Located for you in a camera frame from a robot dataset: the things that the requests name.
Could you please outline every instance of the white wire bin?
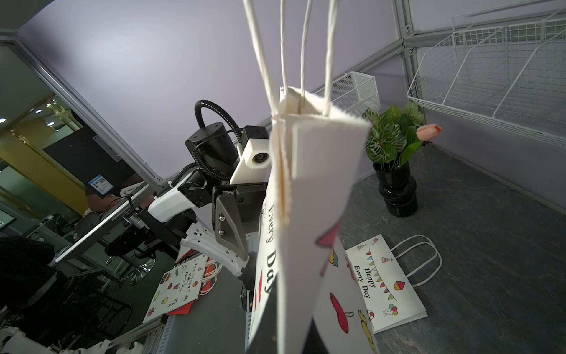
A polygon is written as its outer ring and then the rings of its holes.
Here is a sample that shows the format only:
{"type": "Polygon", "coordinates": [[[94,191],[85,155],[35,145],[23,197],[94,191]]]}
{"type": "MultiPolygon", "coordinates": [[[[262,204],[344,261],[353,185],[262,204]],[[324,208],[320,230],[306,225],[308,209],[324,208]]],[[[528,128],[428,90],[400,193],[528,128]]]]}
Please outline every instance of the white wire bin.
{"type": "Polygon", "coordinates": [[[423,56],[407,97],[566,147],[566,19],[455,31],[423,56]]]}
{"type": "MultiPolygon", "coordinates": [[[[324,87],[314,94],[324,96],[324,87]]],[[[368,108],[381,110],[375,78],[361,72],[349,72],[332,83],[332,103],[355,116],[361,117],[368,108]]]]}

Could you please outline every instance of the table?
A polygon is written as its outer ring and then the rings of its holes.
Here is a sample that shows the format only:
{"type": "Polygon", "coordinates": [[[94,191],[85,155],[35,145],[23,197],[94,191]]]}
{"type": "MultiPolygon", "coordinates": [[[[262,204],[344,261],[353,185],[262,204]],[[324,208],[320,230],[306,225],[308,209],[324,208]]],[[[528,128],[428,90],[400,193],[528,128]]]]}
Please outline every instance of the table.
{"type": "MultiPolygon", "coordinates": [[[[416,214],[387,213],[373,175],[354,186],[339,234],[349,248],[379,233],[390,247],[420,233],[442,255],[415,289],[428,317],[376,334],[381,354],[564,352],[566,216],[434,146],[410,167],[416,214]]],[[[408,272],[431,255],[416,248],[399,263],[408,272]]]]}
{"type": "MultiPolygon", "coordinates": [[[[134,207],[140,205],[141,202],[146,200],[152,193],[153,189],[144,183],[136,189],[136,192],[132,196],[132,204],[134,207]]],[[[122,222],[122,215],[131,210],[130,203],[128,199],[124,198],[119,204],[112,207],[109,211],[105,213],[102,220],[95,225],[86,235],[84,235],[80,240],[74,243],[69,248],[60,252],[54,260],[54,263],[62,262],[66,259],[77,258],[88,250],[92,245],[94,245],[98,240],[100,240],[104,235],[109,232],[115,225],[122,222]]]]}

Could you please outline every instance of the lavender wall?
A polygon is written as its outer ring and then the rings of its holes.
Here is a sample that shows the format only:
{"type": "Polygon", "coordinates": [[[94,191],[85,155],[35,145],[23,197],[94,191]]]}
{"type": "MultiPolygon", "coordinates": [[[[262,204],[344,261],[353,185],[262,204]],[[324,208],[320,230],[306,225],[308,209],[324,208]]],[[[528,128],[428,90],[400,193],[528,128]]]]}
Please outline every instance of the lavender wall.
{"type": "MultiPolygon", "coordinates": [[[[305,5],[287,1],[286,58],[293,86],[300,85],[305,5]]],[[[255,7],[278,87],[279,1],[256,1],[255,7]]],[[[327,12],[328,1],[314,2],[307,89],[324,82],[327,12]]],[[[184,142],[198,128],[197,100],[220,104],[240,126],[269,116],[241,1],[55,0],[20,32],[161,177],[192,161],[184,142]]],[[[334,76],[394,40],[389,1],[341,1],[334,76]]],[[[204,118],[219,120],[210,112],[204,118]]]]}

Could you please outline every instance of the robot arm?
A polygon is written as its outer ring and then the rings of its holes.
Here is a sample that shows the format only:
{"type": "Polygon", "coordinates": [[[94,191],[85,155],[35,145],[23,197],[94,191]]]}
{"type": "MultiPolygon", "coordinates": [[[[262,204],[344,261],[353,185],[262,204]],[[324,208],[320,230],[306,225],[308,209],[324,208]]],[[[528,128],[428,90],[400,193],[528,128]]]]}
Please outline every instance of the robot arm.
{"type": "MultiPolygon", "coordinates": [[[[211,106],[204,107],[212,107],[232,129],[239,130],[224,110],[208,104],[211,106]]],[[[201,107],[199,103],[195,106],[197,117],[201,107]]],[[[157,226],[154,229],[163,229],[163,226],[172,229],[181,245],[215,259],[245,284],[253,286],[249,278],[254,275],[255,254],[249,253],[247,239],[258,232],[267,189],[264,181],[271,166],[267,130],[259,126],[244,127],[235,147],[224,125],[213,123],[201,126],[187,140],[186,146],[198,166],[156,197],[147,209],[149,216],[146,215],[153,220],[146,224],[150,229],[152,225],[157,226]],[[192,211],[209,203],[212,204],[212,229],[192,211]]]]}

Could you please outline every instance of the white rope handle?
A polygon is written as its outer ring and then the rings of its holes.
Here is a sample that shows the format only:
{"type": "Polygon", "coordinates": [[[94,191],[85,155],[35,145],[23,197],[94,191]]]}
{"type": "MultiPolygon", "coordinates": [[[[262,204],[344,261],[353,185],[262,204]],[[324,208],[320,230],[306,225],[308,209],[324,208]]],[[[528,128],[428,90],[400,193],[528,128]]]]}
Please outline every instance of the white rope handle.
{"type": "Polygon", "coordinates": [[[429,245],[429,246],[431,246],[431,247],[434,249],[435,254],[434,254],[431,258],[429,258],[425,263],[423,263],[423,264],[421,264],[420,266],[418,266],[417,268],[415,268],[412,272],[410,272],[409,274],[406,274],[406,277],[408,278],[408,277],[412,276],[413,274],[415,274],[417,271],[421,270],[425,265],[427,265],[427,264],[429,264],[430,262],[432,262],[432,260],[435,259],[436,256],[438,256],[438,260],[440,261],[440,264],[438,265],[438,268],[436,268],[436,270],[435,270],[434,272],[432,272],[431,275],[428,276],[427,279],[423,280],[423,281],[420,282],[420,283],[414,284],[414,285],[413,285],[413,288],[420,287],[422,284],[424,284],[424,283],[426,283],[427,281],[431,280],[432,277],[435,276],[435,274],[438,273],[438,271],[439,271],[440,268],[442,267],[442,256],[441,256],[440,253],[438,252],[438,249],[436,249],[436,246],[435,246],[434,243],[431,241],[431,239],[428,238],[428,237],[426,237],[425,235],[416,234],[415,236],[408,237],[408,238],[404,239],[403,241],[399,242],[397,245],[395,245],[391,250],[394,250],[395,248],[397,248],[397,247],[399,247],[400,245],[404,244],[405,242],[409,241],[411,238],[415,238],[415,237],[418,237],[418,236],[421,236],[421,237],[426,238],[426,239],[428,240],[428,242],[423,241],[423,242],[419,242],[419,243],[417,243],[417,244],[412,245],[411,247],[409,247],[409,248],[407,248],[406,250],[404,250],[403,252],[401,252],[399,255],[395,256],[395,259],[401,257],[402,255],[404,255],[404,254],[407,253],[408,251],[411,251],[412,249],[414,249],[415,247],[420,246],[420,245],[429,245]]]}
{"type": "Polygon", "coordinates": [[[330,0],[328,9],[328,34],[326,49],[326,80],[324,83],[323,116],[328,117],[332,104],[332,62],[334,59],[334,37],[336,33],[336,18],[338,17],[338,0],[330,0]]]}
{"type": "Polygon", "coordinates": [[[281,0],[281,73],[283,75],[283,93],[287,97],[287,71],[285,70],[285,0],[281,0]]]}
{"type": "Polygon", "coordinates": [[[261,74],[261,78],[263,79],[263,86],[265,87],[267,100],[269,101],[269,107],[271,108],[271,115],[276,116],[279,114],[279,109],[277,107],[277,100],[275,98],[275,95],[273,94],[273,88],[271,86],[271,80],[269,79],[269,72],[267,70],[267,64],[265,62],[263,43],[261,41],[261,36],[259,35],[258,30],[258,18],[255,15],[252,0],[243,1],[244,8],[246,10],[248,26],[250,27],[251,42],[254,46],[255,58],[258,60],[259,72],[261,74]]]}
{"type": "Polygon", "coordinates": [[[305,106],[305,60],[307,50],[308,23],[311,20],[312,0],[307,1],[307,11],[305,12],[305,23],[303,24],[303,41],[301,44],[301,105],[305,106]]]}

